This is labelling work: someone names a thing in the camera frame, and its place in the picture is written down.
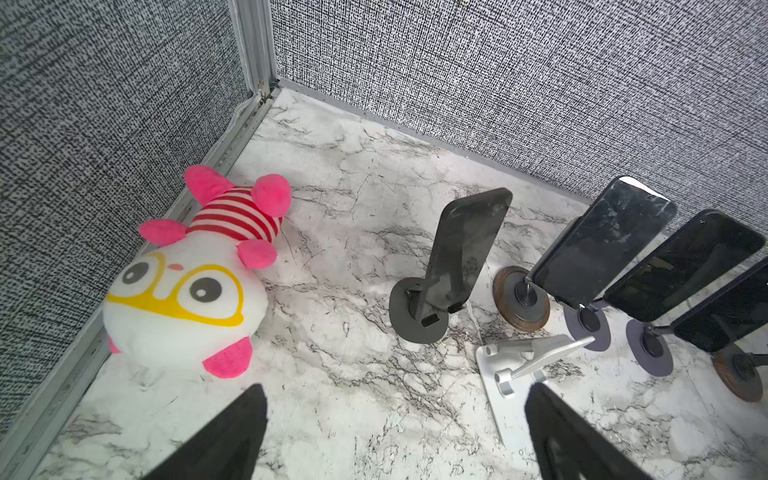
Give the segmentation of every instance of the white marble surface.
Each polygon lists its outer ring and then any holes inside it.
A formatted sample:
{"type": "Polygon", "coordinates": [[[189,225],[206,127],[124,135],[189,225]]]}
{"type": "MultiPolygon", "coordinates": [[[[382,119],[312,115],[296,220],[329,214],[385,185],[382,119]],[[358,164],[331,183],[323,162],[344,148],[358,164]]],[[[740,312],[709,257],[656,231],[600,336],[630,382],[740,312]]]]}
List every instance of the white marble surface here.
{"type": "MultiPolygon", "coordinates": [[[[491,280],[530,267],[586,208],[552,189],[283,91],[230,179],[280,173],[294,204],[263,274],[270,310],[253,364],[235,380],[140,368],[112,356],[38,469],[38,478],[140,478],[248,385],[262,383],[269,426],[254,478],[537,478],[529,447],[499,442],[474,360],[483,340],[524,336],[497,314],[491,280]],[[442,208],[507,187],[515,199],[448,335],[400,340],[387,303],[422,276],[442,208]]],[[[608,311],[613,344],[547,368],[564,399],[655,478],[765,478],[768,404],[746,404],[706,355],[670,341],[676,368],[646,374],[608,311]]],[[[568,333],[552,304],[545,330],[568,333]]]]}

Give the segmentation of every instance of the phone screen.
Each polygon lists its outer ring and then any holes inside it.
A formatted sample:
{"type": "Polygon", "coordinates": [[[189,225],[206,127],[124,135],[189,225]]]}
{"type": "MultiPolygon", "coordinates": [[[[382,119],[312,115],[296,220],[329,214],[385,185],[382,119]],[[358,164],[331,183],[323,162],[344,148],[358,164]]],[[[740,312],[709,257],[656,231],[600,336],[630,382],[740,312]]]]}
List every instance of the phone screen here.
{"type": "Polygon", "coordinates": [[[672,322],[676,336],[717,352],[768,323],[768,258],[672,322]]]}
{"type": "Polygon", "coordinates": [[[615,178],[531,279],[571,308],[586,306],[676,213],[672,201],[634,178],[615,178]]]}
{"type": "Polygon", "coordinates": [[[751,228],[705,210],[611,286],[605,301],[641,322],[653,322],[764,244],[751,228]]]}

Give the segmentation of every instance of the stuffed toy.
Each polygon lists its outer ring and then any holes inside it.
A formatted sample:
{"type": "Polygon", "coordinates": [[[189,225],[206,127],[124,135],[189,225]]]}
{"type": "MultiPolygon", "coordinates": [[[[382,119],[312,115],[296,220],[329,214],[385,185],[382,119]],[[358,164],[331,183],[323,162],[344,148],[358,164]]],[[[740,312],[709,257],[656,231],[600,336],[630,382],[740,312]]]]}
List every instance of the stuffed toy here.
{"type": "Polygon", "coordinates": [[[236,187],[209,167],[184,180],[202,210],[189,227],[150,220],[139,234],[160,248],[128,265],[104,302],[113,353],[145,366],[234,378],[250,364],[250,336],[266,314],[266,291],[252,270],[277,259],[272,245],[290,207],[290,185],[266,175],[236,187]]]}

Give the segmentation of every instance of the red and white striped body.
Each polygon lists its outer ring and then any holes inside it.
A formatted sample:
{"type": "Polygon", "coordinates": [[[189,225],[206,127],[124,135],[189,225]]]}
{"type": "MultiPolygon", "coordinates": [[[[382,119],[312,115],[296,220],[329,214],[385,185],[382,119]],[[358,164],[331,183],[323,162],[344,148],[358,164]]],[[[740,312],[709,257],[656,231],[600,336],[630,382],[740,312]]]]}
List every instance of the red and white striped body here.
{"type": "Polygon", "coordinates": [[[273,242],[283,218],[265,214],[253,202],[252,187],[233,187],[211,200],[194,216],[187,233],[222,233],[234,240],[273,242]]]}

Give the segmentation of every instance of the gray textured wall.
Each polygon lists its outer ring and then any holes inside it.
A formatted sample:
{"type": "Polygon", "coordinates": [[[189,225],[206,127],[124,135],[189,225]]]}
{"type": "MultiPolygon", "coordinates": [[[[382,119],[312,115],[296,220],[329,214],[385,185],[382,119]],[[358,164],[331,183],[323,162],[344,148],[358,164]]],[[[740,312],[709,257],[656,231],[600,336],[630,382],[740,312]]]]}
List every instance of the gray textured wall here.
{"type": "Polygon", "coordinates": [[[250,96],[224,0],[0,6],[0,436],[250,96]]]}
{"type": "Polygon", "coordinates": [[[768,233],[768,2],[272,0],[280,75],[595,197],[768,233]]]}

